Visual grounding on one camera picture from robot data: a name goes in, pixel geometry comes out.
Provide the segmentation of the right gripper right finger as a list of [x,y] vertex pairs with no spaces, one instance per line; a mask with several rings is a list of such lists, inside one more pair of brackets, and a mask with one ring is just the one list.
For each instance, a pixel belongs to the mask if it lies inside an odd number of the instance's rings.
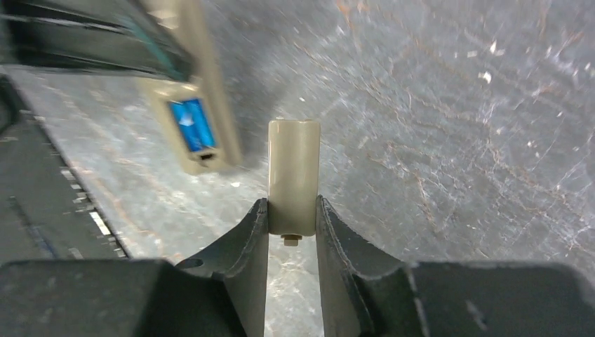
[[403,262],[316,200],[326,336],[593,336],[594,287],[535,261]]

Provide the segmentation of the blue battery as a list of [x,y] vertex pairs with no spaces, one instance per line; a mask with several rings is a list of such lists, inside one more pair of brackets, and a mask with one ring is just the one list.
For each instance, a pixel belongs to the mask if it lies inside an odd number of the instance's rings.
[[214,132],[201,99],[170,101],[168,107],[190,152],[217,147]]

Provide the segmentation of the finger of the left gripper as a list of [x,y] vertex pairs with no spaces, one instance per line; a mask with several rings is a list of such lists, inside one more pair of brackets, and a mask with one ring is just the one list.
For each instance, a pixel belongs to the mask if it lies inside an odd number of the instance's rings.
[[2,1],[1,64],[172,81],[196,65],[142,1]]

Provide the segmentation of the beige remote control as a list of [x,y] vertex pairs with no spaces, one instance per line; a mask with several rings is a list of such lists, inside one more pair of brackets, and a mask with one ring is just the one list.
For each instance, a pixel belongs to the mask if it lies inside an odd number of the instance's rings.
[[183,171],[199,175],[239,165],[239,135],[200,1],[142,5],[189,51],[192,61],[186,81],[137,80]]

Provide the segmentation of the beige battery cover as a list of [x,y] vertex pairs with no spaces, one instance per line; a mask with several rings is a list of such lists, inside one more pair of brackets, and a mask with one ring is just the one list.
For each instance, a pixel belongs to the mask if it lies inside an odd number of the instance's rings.
[[320,123],[275,119],[268,126],[269,233],[295,247],[316,233]]

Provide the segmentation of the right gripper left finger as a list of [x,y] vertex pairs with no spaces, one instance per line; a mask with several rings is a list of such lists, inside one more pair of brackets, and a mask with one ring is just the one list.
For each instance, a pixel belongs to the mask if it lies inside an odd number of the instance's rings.
[[262,336],[267,201],[178,264],[22,260],[1,267],[2,336]]

